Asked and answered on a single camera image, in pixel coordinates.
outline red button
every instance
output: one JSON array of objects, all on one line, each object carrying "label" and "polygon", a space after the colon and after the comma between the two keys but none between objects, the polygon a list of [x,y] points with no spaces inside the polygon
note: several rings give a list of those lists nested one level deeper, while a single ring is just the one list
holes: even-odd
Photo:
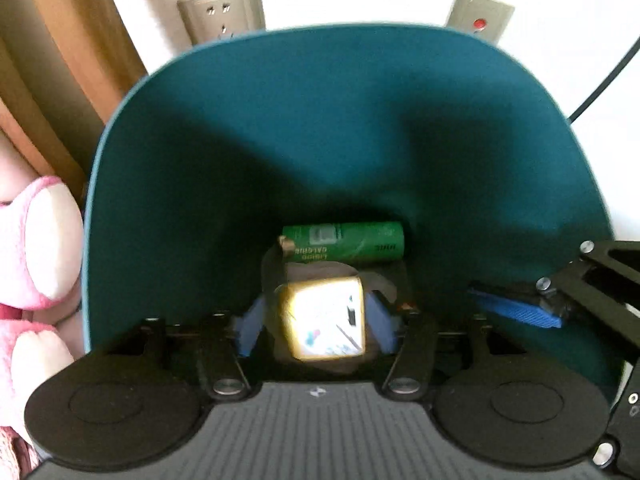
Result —
[{"label": "red button", "polygon": [[478,18],[474,21],[474,29],[475,30],[483,30],[486,27],[486,19]]}]

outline white logo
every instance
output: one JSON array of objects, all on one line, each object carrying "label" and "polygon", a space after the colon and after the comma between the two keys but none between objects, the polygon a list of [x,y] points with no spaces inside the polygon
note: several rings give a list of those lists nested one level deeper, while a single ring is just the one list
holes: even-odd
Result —
[{"label": "white logo", "polygon": [[321,388],[320,386],[316,386],[315,388],[309,390],[309,395],[315,397],[316,399],[318,397],[322,397],[325,393],[326,390],[324,388]]}]

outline outlet plate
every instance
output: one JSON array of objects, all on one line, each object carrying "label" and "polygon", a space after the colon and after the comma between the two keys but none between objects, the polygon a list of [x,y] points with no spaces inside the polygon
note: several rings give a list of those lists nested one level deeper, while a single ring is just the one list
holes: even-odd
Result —
[{"label": "outlet plate", "polygon": [[495,44],[500,40],[513,11],[513,6],[495,0],[455,0],[447,27]]},{"label": "outlet plate", "polygon": [[193,44],[265,28],[262,0],[178,0],[178,9]]}]

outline ribbed surface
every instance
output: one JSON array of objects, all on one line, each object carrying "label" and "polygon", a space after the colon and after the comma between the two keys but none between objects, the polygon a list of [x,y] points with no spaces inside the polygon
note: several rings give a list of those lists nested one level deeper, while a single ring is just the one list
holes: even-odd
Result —
[{"label": "ribbed surface", "polygon": [[241,404],[216,407],[185,446],[151,465],[112,474],[52,463],[33,480],[597,480],[585,462],[516,473],[448,443],[425,411],[381,397],[372,384],[265,384]]}]

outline green tube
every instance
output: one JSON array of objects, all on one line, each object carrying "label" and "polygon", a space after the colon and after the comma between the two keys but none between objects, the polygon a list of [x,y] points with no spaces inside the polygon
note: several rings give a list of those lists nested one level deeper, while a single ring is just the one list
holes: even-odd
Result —
[{"label": "green tube", "polygon": [[288,262],[369,263],[404,254],[400,222],[286,226],[278,240]]}]

